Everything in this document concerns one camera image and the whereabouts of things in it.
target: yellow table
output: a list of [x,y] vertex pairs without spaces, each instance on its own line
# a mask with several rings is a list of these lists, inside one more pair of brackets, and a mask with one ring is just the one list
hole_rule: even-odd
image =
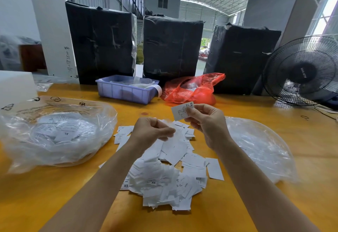
[[[144,106],[100,98],[96,86],[53,85],[42,95],[110,103],[120,125],[133,125],[141,116],[171,119],[173,104],[154,98]],[[296,161],[299,182],[277,186],[322,231],[338,230],[338,123],[306,108],[275,107],[270,97],[217,96],[216,107],[228,116],[252,119],[277,132],[289,145]],[[191,141],[195,152],[215,157],[203,135],[196,131]],[[37,231],[116,151],[112,138],[84,164],[38,167],[25,174],[6,174],[10,159],[0,152],[0,231]],[[192,199],[191,213],[173,213],[170,206],[154,211],[142,207],[142,198],[119,192],[102,230],[107,231],[256,231],[226,170],[225,181],[209,179],[206,189]]]

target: black fan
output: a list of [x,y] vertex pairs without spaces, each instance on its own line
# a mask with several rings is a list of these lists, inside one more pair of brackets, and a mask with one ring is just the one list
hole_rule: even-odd
[[274,99],[294,106],[325,102],[338,90],[338,44],[330,37],[296,39],[274,51],[262,74]]

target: black package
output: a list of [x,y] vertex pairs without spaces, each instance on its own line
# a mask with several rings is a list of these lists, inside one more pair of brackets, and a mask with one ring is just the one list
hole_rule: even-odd
[[203,21],[162,16],[143,19],[143,75],[160,85],[183,76],[195,76]]
[[249,95],[262,74],[281,31],[216,26],[204,73],[225,73],[214,93]]
[[65,3],[80,84],[136,67],[136,16],[130,12]]

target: red plastic bag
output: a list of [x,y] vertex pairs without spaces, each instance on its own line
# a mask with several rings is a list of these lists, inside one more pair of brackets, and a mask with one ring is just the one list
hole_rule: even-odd
[[164,101],[180,104],[193,101],[195,104],[214,105],[216,103],[213,95],[214,86],[225,77],[225,74],[210,73],[167,81],[161,98]]

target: hand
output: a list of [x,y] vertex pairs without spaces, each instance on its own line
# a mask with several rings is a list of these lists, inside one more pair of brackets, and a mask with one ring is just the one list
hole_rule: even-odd
[[163,141],[174,136],[175,129],[168,127],[156,118],[141,117],[135,123],[133,132],[128,141],[134,142],[140,147],[142,153],[148,149],[157,139]]
[[195,108],[187,107],[190,117],[184,120],[204,134],[208,147],[216,151],[224,141],[232,141],[222,110],[207,104],[194,106]]

